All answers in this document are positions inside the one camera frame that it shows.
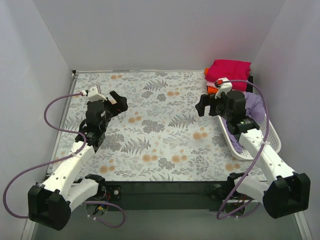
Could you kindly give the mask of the purple t shirt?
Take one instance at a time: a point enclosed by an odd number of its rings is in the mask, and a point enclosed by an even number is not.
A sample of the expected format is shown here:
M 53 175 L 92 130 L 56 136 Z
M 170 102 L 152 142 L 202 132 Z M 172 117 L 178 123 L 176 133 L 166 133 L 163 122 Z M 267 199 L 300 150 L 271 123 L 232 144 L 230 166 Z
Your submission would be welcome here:
M 246 109 L 246 115 L 252 118 L 257 124 L 263 123 L 265 119 L 265 108 L 264 103 L 260 95 L 254 94 L 252 92 L 243 92 L 245 97 L 245 109 Z M 228 134 L 228 137 L 230 139 L 230 142 L 234 148 L 234 150 L 241 154 L 243 152 L 242 145 L 236 140 L 235 136 L 232 135 L 228 128 L 227 128 L 227 122 L 224 118 L 221 119 L 223 122 L 223 125 L 226 129 L 226 132 Z

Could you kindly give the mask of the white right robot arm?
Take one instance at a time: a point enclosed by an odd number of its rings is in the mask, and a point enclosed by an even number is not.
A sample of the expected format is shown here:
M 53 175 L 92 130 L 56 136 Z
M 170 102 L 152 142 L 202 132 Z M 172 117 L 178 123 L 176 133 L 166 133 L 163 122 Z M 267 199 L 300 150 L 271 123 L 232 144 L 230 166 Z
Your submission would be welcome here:
M 262 170 L 266 183 L 245 173 L 231 173 L 226 186 L 227 195 L 237 199 L 246 195 L 262 204 L 274 219 L 307 210 L 309 207 L 311 180 L 306 173 L 297 173 L 287 165 L 276 151 L 264 140 L 266 132 L 246 113 L 245 95 L 236 90 L 214 94 L 203 94 L 195 108 L 200 117 L 210 107 L 210 116 L 226 120 L 231 134 L 253 157 L 253 163 Z

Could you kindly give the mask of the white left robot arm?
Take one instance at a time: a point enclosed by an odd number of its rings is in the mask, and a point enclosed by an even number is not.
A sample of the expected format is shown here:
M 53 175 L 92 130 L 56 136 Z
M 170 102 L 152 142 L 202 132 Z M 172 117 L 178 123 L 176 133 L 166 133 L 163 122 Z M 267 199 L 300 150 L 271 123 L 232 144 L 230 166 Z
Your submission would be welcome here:
M 102 176 L 89 174 L 75 183 L 82 168 L 104 142 L 111 119 L 128 109 L 126 97 L 115 91 L 109 94 L 115 103 L 95 87 L 80 92 L 88 100 L 85 118 L 76 131 L 67 159 L 41 185 L 32 186 L 28 191 L 28 218 L 31 221 L 60 231 L 67 225 L 73 210 L 83 203 L 102 210 L 109 206 L 121 209 L 110 202 L 114 192 L 107 189 Z

